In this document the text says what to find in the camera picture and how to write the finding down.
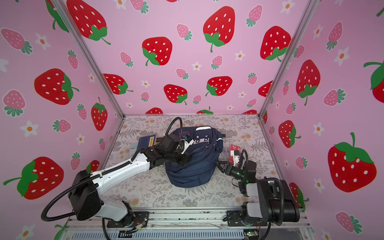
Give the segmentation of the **dark blue Chinese book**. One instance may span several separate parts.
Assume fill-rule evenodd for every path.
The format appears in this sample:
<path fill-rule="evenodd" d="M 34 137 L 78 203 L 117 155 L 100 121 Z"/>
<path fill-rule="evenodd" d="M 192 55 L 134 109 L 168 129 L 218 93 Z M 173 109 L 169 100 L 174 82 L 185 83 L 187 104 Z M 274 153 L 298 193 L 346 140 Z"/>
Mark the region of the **dark blue Chinese book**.
<path fill-rule="evenodd" d="M 138 141 L 137 149 L 145 149 L 152 147 L 160 142 L 160 139 L 156 135 L 150 135 L 145 137 L 140 137 Z"/>

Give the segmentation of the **navy blue student backpack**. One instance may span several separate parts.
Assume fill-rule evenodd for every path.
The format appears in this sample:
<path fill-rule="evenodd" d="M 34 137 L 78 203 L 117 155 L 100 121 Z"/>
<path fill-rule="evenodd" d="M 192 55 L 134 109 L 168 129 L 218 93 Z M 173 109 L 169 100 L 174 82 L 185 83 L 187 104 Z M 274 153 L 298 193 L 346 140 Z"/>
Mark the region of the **navy blue student backpack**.
<path fill-rule="evenodd" d="M 209 182 L 223 151 L 226 135 L 210 126 L 186 127 L 183 132 L 176 129 L 172 134 L 178 137 L 188 135 L 194 143 L 186 150 L 191 159 L 185 165 L 166 163 L 166 173 L 171 184 L 179 188 L 194 188 Z"/>

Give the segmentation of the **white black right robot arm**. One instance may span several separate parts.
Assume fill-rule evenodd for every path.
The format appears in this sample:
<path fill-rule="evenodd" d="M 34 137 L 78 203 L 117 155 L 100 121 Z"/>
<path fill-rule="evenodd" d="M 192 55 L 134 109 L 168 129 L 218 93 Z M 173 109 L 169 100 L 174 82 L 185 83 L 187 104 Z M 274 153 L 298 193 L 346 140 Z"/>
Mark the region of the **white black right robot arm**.
<path fill-rule="evenodd" d="M 244 202 L 237 213 L 228 213 L 224 221 L 229 224 L 252 226 L 257 222 L 297 223 L 300 211 L 290 192 L 289 186 L 277 178 L 256 178 L 257 164 L 246 161 L 243 167 L 236 167 L 230 162 L 216 162 L 218 169 L 239 181 L 239 190 L 246 197 L 257 197 L 257 202 Z"/>

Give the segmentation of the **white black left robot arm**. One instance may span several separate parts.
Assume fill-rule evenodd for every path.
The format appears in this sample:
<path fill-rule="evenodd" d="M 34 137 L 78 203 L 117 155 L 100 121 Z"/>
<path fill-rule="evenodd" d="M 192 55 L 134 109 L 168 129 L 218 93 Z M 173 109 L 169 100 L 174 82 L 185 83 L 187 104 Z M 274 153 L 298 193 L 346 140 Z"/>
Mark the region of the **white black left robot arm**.
<path fill-rule="evenodd" d="M 84 221 L 100 217 L 128 224 L 134 213 L 127 202 L 105 198 L 104 193 L 127 179 L 159 167 L 164 163 L 176 162 L 184 165 L 191 156 L 188 147 L 194 144 L 190 136 L 180 139 L 175 135 L 166 135 L 159 144 L 139 149 L 133 157 L 110 168 L 88 174 L 82 171 L 74 180 L 74 189 L 69 200 L 77 220 Z"/>

